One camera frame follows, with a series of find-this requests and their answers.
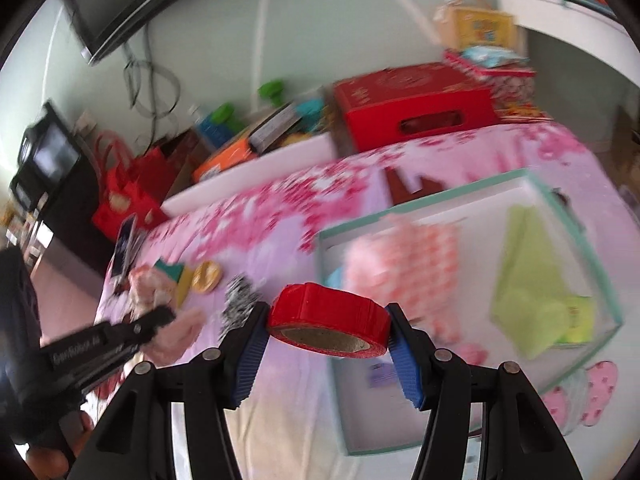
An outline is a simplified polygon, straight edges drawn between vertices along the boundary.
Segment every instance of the tape roll core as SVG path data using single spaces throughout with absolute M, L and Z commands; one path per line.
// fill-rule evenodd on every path
M 281 334 L 294 343 L 347 354 L 368 350 L 371 346 L 354 335 L 325 328 L 286 328 Z

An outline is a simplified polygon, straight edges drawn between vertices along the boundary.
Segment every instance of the human hand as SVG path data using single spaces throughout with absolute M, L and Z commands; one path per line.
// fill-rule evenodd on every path
M 84 433 L 71 445 L 75 456 L 78 456 L 89 440 L 91 432 L 94 430 L 94 422 L 91 417 L 80 412 Z M 38 480 L 51 480 L 60 478 L 69 470 L 69 464 L 65 455 L 56 449 L 46 449 L 43 447 L 30 447 L 27 451 L 26 463 Z

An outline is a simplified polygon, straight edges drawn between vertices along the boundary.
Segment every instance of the green object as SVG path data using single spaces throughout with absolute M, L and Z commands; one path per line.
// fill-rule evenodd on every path
M 558 344 L 583 344 L 593 340 L 596 321 L 596 306 L 591 298 L 571 296 L 566 299 L 569 308 L 569 330 L 558 340 Z
M 284 101 L 282 100 L 282 92 L 284 91 L 284 82 L 282 79 L 273 79 L 258 88 L 258 95 L 263 99 L 268 99 L 274 108 L 280 108 Z
M 524 357 L 534 359 L 570 330 L 575 301 L 537 210 L 512 206 L 491 309 L 494 323 Z
M 162 270 L 162 272 L 164 272 L 169 278 L 174 280 L 175 283 L 178 283 L 180 281 L 180 276 L 182 276 L 182 272 L 184 270 L 183 264 L 170 265 L 166 264 L 164 261 L 162 261 L 162 259 L 156 261 L 154 267 Z
M 213 111 L 211 121 L 217 125 L 224 124 L 233 133 L 239 134 L 244 130 L 244 124 L 236 119 L 235 111 L 236 109 L 231 103 L 224 103 Z

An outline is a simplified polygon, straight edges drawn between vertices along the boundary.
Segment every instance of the red box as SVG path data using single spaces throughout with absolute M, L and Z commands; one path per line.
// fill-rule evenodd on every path
M 360 152 L 498 123 L 489 87 L 443 63 L 338 81 L 334 95 Z
M 528 66 L 485 68 L 465 59 L 454 50 L 445 51 L 444 63 L 488 85 L 496 110 L 504 110 L 510 105 L 527 106 L 533 103 L 536 71 Z

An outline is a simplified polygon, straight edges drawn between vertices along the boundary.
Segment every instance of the wall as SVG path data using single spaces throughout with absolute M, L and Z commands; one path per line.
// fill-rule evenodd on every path
M 583 142 L 605 151 L 618 106 L 637 87 L 590 54 L 532 30 L 529 57 L 538 70 L 536 103 Z
M 230 100 L 242 113 L 257 108 L 255 89 L 271 78 L 283 77 L 296 94 L 385 66 L 437 60 L 441 48 L 430 19 L 442 1 L 180 0 L 151 22 L 152 49 L 155 60 L 182 83 L 175 116 L 183 128 L 190 123 L 187 110 L 193 104 L 215 107 Z M 46 2 L 0 72 L 2 190 L 14 174 L 24 127 L 43 98 L 53 99 L 70 123 L 87 108 L 101 127 L 118 131 L 133 146 L 148 141 L 149 120 L 128 107 L 122 50 L 89 67 L 61 9 L 60 0 Z M 138 55 L 140 39 L 138 33 L 131 41 Z M 532 40 L 531 51 L 540 70 L 542 104 L 578 134 L 584 129 L 588 138 L 600 138 L 604 119 L 572 117 L 587 108 L 591 117 L 599 114 L 601 108 L 593 106 L 601 102 L 596 96 L 606 94 L 613 102 L 620 79 L 577 50 L 567 53 L 540 38 Z M 569 69 L 570 76 L 561 76 Z M 162 82 L 159 92 L 170 101 Z M 159 129 L 172 132 L 174 126 L 165 120 Z

